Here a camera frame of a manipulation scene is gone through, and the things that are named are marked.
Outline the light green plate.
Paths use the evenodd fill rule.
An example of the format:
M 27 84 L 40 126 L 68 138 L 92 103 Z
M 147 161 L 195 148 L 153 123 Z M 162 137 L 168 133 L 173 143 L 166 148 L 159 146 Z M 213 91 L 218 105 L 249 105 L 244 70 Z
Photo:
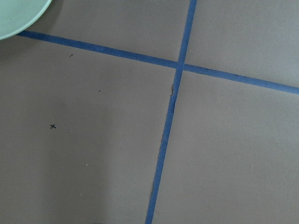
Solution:
M 2 0 L 0 39 L 7 39 L 30 27 L 43 15 L 51 2 L 51 0 Z

